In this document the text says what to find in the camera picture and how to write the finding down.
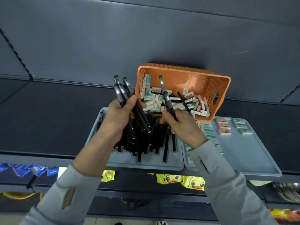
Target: tiled floor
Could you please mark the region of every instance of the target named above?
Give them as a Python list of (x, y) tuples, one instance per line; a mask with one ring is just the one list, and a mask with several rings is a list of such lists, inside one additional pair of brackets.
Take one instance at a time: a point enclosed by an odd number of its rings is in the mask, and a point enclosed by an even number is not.
[[(0, 214), (0, 225), (19, 225), (24, 215)], [(83, 225), (115, 225), (121, 222), (123, 225), (156, 225), (155, 221), (147, 220), (120, 220), (120, 219), (101, 219), (86, 218)], [(170, 222), (169, 225), (217, 225), (218, 223), (187, 223)]]

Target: forearm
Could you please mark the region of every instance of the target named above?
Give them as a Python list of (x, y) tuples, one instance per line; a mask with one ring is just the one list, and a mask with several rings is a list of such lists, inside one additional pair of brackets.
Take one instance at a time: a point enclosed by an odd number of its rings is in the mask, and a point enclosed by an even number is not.
[(277, 224), (259, 197), (208, 141), (189, 151), (205, 180), (205, 193), (221, 224)]
[(98, 132), (90, 140), (22, 225), (83, 224), (113, 147), (103, 136)]

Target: hand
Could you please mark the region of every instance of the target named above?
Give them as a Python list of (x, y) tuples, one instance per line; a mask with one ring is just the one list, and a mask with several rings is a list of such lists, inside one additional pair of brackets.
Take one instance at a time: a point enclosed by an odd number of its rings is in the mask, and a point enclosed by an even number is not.
[[(120, 141), (123, 129), (126, 127), (129, 116), (133, 117), (131, 110), (137, 102), (135, 95), (131, 96), (122, 108), (119, 101), (115, 99), (109, 106), (103, 123), (101, 124), (97, 133), (104, 135), (105, 138), (114, 146)], [(147, 107), (146, 104), (141, 103), (142, 107)]]
[(175, 121), (169, 112), (163, 111), (163, 117), (160, 122), (164, 123), (166, 121), (171, 126), (172, 132), (183, 143), (192, 147), (192, 149), (196, 149), (208, 141), (193, 117), (181, 109), (176, 109), (175, 114), (178, 121)]

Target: orange basket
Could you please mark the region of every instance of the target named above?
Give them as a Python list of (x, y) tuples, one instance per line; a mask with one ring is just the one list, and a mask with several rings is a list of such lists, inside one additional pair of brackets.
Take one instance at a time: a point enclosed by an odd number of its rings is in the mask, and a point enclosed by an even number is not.
[(217, 110), (222, 105), (226, 91), (231, 82), (229, 76), (218, 75), (208, 70), (148, 63), (140, 66), (137, 70), (137, 85), (135, 94), (141, 96), (143, 78), (145, 74), (151, 75), (151, 86), (160, 87), (159, 76), (163, 76), (165, 88), (172, 90), (172, 94), (177, 95), (179, 91), (183, 96), (183, 89), (188, 88), (195, 95), (207, 98), (209, 106), (209, 117), (195, 115), (197, 121), (211, 121)]

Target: pile of black pens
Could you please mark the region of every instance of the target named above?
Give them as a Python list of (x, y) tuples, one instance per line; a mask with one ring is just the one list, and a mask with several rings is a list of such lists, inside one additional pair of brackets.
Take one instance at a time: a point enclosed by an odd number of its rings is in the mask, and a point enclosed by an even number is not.
[[(123, 85), (119, 82), (117, 75), (114, 76), (114, 80), (115, 92), (123, 107), (130, 96), (134, 95), (134, 91), (126, 77), (123, 78)], [(162, 89), (165, 92), (163, 95), (167, 110), (175, 117), (169, 95), (165, 91), (163, 84)], [(156, 112), (144, 112), (139, 101), (137, 101), (132, 112), (135, 118), (129, 118), (128, 125), (123, 130), (122, 138), (115, 145), (114, 149), (119, 153), (123, 151), (132, 153), (134, 157), (138, 157), (137, 162), (140, 163), (142, 154), (147, 155), (148, 152), (152, 153), (155, 151), (155, 154), (158, 155), (159, 149), (163, 147), (165, 142), (163, 162), (166, 163), (170, 135), (172, 135), (173, 152), (176, 152), (175, 135), (171, 133), (170, 126), (168, 124), (160, 124), (159, 117), (153, 116)]]

